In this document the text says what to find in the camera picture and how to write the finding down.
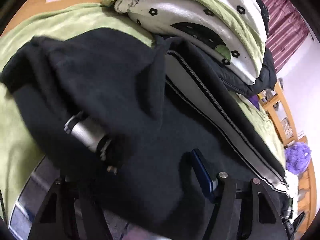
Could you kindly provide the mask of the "black sweatpants with white stripe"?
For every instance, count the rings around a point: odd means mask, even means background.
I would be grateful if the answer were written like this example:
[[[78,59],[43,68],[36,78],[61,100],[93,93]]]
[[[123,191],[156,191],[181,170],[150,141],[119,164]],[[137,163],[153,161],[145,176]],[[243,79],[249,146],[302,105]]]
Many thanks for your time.
[[[51,203],[72,215],[81,203],[88,239],[111,239],[103,209],[170,239],[287,239],[276,186],[284,169],[219,77],[191,43],[155,48],[99,28],[65,41],[34,37],[1,71],[1,83],[46,155],[69,181],[48,197],[32,238],[76,239],[60,230]],[[111,137],[96,159],[64,124],[85,112]],[[198,148],[217,178],[204,197],[191,165]]]

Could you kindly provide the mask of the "white flower print pillow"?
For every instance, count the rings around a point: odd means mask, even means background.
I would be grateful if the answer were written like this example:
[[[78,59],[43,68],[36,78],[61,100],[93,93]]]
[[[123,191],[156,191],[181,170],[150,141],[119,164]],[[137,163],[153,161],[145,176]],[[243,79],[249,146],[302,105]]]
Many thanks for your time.
[[[298,188],[299,188],[299,179],[298,176],[292,172],[285,170],[285,181],[288,185],[289,195],[293,199],[293,203],[298,203]]]

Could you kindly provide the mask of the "purple plush toy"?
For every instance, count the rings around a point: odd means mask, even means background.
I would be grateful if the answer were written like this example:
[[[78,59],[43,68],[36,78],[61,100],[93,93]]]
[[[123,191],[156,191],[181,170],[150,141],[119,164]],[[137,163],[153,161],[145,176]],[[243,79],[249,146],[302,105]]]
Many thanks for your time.
[[[285,148],[286,169],[295,175],[302,174],[311,161],[311,150],[304,142],[295,142]]]

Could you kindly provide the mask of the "fruit print bed sheet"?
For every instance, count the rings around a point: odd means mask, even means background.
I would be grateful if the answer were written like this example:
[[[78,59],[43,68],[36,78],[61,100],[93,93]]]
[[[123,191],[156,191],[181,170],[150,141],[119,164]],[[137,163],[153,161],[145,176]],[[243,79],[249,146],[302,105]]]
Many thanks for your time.
[[[35,216],[60,170],[43,157],[29,176],[17,198],[9,219],[9,231],[16,239],[27,239]],[[105,210],[104,217],[114,239],[166,239],[129,223],[118,215]]]

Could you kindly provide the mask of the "folded white green quilt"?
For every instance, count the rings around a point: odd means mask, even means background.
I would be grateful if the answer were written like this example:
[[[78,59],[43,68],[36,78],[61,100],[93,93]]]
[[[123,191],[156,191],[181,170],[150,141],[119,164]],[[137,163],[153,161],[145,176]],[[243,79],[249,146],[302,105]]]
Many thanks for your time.
[[[258,79],[268,38],[262,0],[102,0],[154,34],[180,36],[248,85]]]

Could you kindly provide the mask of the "maroon curtain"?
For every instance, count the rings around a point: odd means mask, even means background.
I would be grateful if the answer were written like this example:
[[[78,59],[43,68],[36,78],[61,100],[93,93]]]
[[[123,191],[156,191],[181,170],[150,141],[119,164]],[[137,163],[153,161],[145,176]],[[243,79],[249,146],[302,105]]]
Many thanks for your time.
[[[309,34],[305,21],[290,0],[262,0],[269,12],[269,36],[266,47],[271,51],[279,72]]]

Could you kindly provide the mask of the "wooden bed frame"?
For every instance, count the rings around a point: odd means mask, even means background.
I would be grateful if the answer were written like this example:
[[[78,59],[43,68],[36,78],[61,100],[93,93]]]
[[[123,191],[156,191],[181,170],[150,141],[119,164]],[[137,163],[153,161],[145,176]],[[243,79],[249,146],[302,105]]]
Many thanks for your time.
[[[57,11],[65,9],[75,4],[98,3],[100,0],[7,0],[5,5],[1,7],[1,35],[5,35],[11,29],[16,27],[22,21],[49,11]],[[273,121],[273,125],[278,134],[286,135],[286,139],[290,145],[293,144],[293,137],[297,137],[298,141],[307,143],[306,135],[297,134],[296,125],[290,112],[284,93],[279,92],[278,103],[283,107],[285,118],[280,117],[280,111],[274,111],[269,118]],[[316,175],[313,162],[310,162],[304,173],[297,176],[299,179],[297,196],[300,198],[297,202],[297,212],[305,212],[301,226],[297,230],[296,239],[300,239],[310,227],[312,221],[316,217]]]

